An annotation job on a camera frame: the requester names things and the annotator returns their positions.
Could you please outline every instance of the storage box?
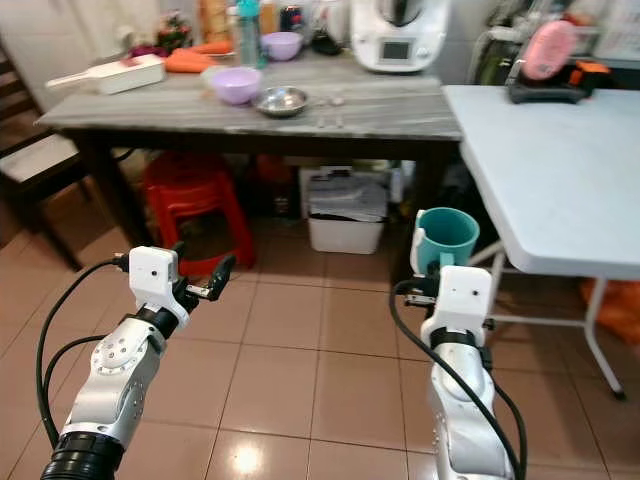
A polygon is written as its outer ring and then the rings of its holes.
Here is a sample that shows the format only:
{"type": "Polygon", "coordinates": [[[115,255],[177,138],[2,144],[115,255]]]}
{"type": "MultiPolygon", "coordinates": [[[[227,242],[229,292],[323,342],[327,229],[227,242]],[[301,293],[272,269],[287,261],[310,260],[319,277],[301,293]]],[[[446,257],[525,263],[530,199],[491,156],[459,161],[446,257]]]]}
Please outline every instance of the storage box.
{"type": "Polygon", "coordinates": [[[383,222],[309,218],[311,246],[319,252],[374,253],[383,228],[383,222]]]}

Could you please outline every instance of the red object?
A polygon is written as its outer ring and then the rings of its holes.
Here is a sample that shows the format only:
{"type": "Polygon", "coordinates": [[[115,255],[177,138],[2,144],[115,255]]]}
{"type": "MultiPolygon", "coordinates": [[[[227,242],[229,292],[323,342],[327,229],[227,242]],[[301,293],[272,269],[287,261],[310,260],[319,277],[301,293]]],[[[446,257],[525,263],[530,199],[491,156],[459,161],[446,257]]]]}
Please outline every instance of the red object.
{"type": "Polygon", "coordinates": [[[179,241],[179,219],[215,210],[227,218],[235,248],[206,260],[181,260],[181,275],[209,275],[228,253],[235,254],[240,265],[253,266],[253,240],[223,159],[210,154],[165,152],[147,167],[144,183],[165,248],[179,241]]]}

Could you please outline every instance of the tile floor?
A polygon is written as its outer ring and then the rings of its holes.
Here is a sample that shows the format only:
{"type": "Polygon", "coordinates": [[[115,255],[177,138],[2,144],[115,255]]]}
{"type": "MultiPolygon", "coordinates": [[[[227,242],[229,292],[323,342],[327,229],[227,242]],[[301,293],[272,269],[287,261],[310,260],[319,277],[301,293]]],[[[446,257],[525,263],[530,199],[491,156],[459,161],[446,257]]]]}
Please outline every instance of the tile floor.
{"type": "MultiPolygon", "coordinates": [[[[94,205],[76,203],[56,221],[74,231],[83,262],[126,248],[94,205]]],[[[390,242],[372,256],[324,255],[300,226],[255,230],[257,268],[235,273],[221,300],[202,304],[171,339],[119,478],[433,478],[430,364],[387,313],[390,242]]],[[[34,350],[72,278],[38,237],[21,233],[0,250],[0,479],[39,478],[48,460],[34,350]]],[[[540,288],[507,289],[501,307],[565,308],[540,288]]],[[[124,275],[101,271],[61,310],[47,355],[72,338],[108,332],[133,309],[124,275]]],[[[417,328],[420,312],[402,311],[417,328]]],[[[606,332],[600,338],[626,403],[610,396],[577,331],[501,326],[491,339],[495,377],[527,422],[531,480],[640,479],[640,351],[606,332]]],[[[86,378],[88,351],[70,352],[56,370],[57,422],[86,378]]],[[[515,441],[506,409],[496,409],[515,441]]]]}

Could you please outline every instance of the orange bag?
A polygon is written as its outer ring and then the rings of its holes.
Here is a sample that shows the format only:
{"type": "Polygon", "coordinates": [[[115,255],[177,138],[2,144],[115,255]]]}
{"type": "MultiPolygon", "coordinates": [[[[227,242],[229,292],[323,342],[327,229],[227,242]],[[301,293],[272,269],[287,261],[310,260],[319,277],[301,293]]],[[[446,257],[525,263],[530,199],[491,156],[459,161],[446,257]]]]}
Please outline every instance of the orange bag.
{"type": "MultiPolygon", "coordinates": [[[[586,302],[591,298],[594,280],[580,285],[586,302]]],[[[602,300],[598,323],[629,344],[640,344],[640,282],[610,280],[602,300]]]]}

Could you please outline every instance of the chair seat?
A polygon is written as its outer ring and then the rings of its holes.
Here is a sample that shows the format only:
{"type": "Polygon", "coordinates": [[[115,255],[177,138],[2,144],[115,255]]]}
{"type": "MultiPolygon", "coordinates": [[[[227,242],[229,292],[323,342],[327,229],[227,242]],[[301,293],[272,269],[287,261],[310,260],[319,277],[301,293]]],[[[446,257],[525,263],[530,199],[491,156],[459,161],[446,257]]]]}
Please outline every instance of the chair seat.
{"type": "Polygon", "coordinates": [[[22,183],[76,155],[73,142],[60,135],[49,135],[17,152],[0,158],[0,170],[22,183]]]}

